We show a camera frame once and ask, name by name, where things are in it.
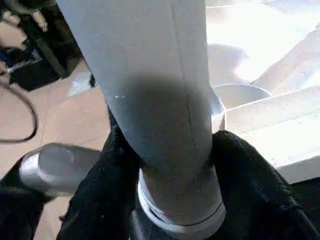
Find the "gloved hand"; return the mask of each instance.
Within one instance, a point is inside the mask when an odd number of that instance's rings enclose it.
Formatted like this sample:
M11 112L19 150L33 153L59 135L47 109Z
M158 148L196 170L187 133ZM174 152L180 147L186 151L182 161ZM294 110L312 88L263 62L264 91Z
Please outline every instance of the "gloved hand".
M138 173L139 157L116 124L99 161L70 200L57 239L128 240Z
M289 184L253 146L228 131L214 134L212 144L226 207L225 221L212 239L319 239Z
M33 239L44 205L52 200L22 183L22 159L0 181L0 239Z

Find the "tile floor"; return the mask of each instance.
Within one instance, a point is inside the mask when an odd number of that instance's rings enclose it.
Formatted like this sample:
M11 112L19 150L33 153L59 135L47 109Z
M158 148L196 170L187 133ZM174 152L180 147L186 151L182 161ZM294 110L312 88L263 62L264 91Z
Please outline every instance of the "tile floor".
M51 142L101 150L109 134L107 106L99 87L68 97L76 75L88 72L84 61L72 75L31 92L21 90L33 102L39 130L22 144L0 144L0 178L25 153ZM0 138L21 138L32 131L30 113L18 99L0 88ZM49 203L42 215L35 240L54 240L60 229L58 217L68 206L68 197Z

